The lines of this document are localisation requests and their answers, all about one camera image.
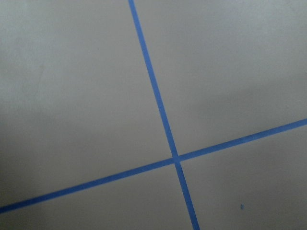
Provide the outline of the crossing blue tape strip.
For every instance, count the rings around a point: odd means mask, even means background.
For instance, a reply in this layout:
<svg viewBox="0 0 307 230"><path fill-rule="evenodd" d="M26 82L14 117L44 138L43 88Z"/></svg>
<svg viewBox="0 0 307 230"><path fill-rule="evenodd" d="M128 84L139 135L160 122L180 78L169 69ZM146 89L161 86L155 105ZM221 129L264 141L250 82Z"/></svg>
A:
<svg viewBox="0 0 307 230"><path fill-rule="evenodd" d="M166 159L166 160L157 161L157 162L150 163L150 164L147 164L147 165L144 165L144 166L141 166L141 167L137 167L137 168L130 169L130 170L123 171L123 172L119 172L119 173L116 173L116 174L113 174L113 175L110 175L110 176L99 178L99 179L96 179L96 180L93 180L93 181L85 182L85 183L82 183L82 184L79 184L79 185L75 185L75 186L68 187L68 188L65 188L65 189L61 189L61 190L58 190L58 191L55 191L55 192L51 192L51 193L48 193L48 194L45 194L45 195L40 195L40 196L37 196L37 197L34 197L34 198L30 198L30 199L19 201L19 202L13 203L13 204L2 206L0 208L0 213L3 214L3 213L7 213L7 212L10 212L10 211L13 211L13 210L21 209L23 207L35 205L35 204L42 203L42 202L46 202L48 200L52 200L52 199L55 199L55 198L58 198L58 197L61 197L61 196L73 194L73 193L76 193L76 192L79 192L79 191L82 191L82 190L87 190L87 189L90 189L90 188L93 188L93 187L96 187L96 186L107 184L107 183L117 181L117 180L120 180L120 179L123 179L123 178L127 178L127 177L130 177L130 176L133 176L133 175L137 175L137 174L148 172L148 171L151 171L151 170L163 168L163 167L166 167L168 165L174 164L176 161L179 161L179 162L186 161L186 160L189 160L189 159L192 159L192 158L196 158L196 157L199 157L199 156L202 156L202 155L214 153L214 152L217 152L217 151L220 151L220 150L224 150L224 149L231 148L231 147L234 147L234 146L237 146L237 145L252 142L252 141L262 139L262 138L265 138L265 137L273 136L273 135L276 135L276 134L279 134L279 133L282 133L282 132L285 132L285 131L289 131L289 130L292 130L292 129L296 129L296 128L299 128L299 127L303 127L303 126L306 126L306 125L307 125L307 120L302 119L302 120L295 121L295 122L292 122L292 123L289 123L289 124L286 124L286 125L274 127L274 128L264 130L264 131L261 131L261 132L255 133L255 134L247 135L247 136L244 136L244 137L241 137L241 138L236 138L236 139L233 139L233 140L230 140L230 141L227 141L227 142L223 142L223 143L220 143L220 144L217 144L217 145L213 145L213 146L210 146L210 147L206 147L206 148L203 148L203 149L192 151L192 152L180 155L176 159L169 158L169 159Z"/></svg>

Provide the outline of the long blue tape strip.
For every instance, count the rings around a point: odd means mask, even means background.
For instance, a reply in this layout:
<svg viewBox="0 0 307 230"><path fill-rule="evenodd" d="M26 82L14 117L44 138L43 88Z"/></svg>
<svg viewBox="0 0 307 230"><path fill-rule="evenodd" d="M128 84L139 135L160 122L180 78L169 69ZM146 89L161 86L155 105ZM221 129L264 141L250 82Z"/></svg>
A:
<svg viewBox="0 0 307 230"><path fill-rule="evenodd" d="M155 100L156 100L156 103L157 103L157 107L158 107L158 110L159 110L159 114L160 114L160 117L161 117L161 120L162 120L162 123L163 123L163 127L164 127L165 135L166 135L166 138L167 138L167 142L168 142L168 145L169 145L169 148L170 148L172 160L174 162L174 166L175 166L175 169L176 169L176 172L177 172L177 177L179 179L181 191L182 191L182 194L183 194L183 197L184 197L184 200L185 200L185 204L186 204L186 207L187 207L187 210L188 210L189 218L190 218L193 229L199 230L200 226L199 226L198 219L197 219L197 216L196 216L196 212L195 212L193 202L192 202L192 199L191 199L191 196L190 196L190 192L189 192L189 189L188 189L186 178L184 176L184 172L183 172L183 169L182 169L182 166L181 166L181 162L179 160L179 155L178 155L178 152L177 152L176 144L175 144L173 134L172 134L172 130L171 130L168 118L167 118L167 114L166 114L166 111L165 111L162 96L160 94L159 86L158 86L158 83L157 83L157 80L156 80L156 77L155 77L154 69L153 69L152 62L151 62L151 59L150 59L150 55L149 55L149 52L148 52L148 48L147 48L147 45L146 45L145 37L143 35L142 25L141 25L141 22L140 22L138 13L137 13L137 9L136 9L136 6L135 6L135 3L134 3L133 0L129 0L128 3L129 3L130 11L131 11L131 14L132 14L132 18L133 18L133 21L134 21L134 25L135 25L135 28L136 28L136 33L137 33L137 36L138 36L140 47L141 47L141 50L142 50L143 59L144 59L144 62L145 62L146 68L147 68L147 72L148 72L148 75L149 75L149 79L150 79L150 82L151 82L151 86L152 86L153 93L154 93L154 96L155 96Z"/></svg>

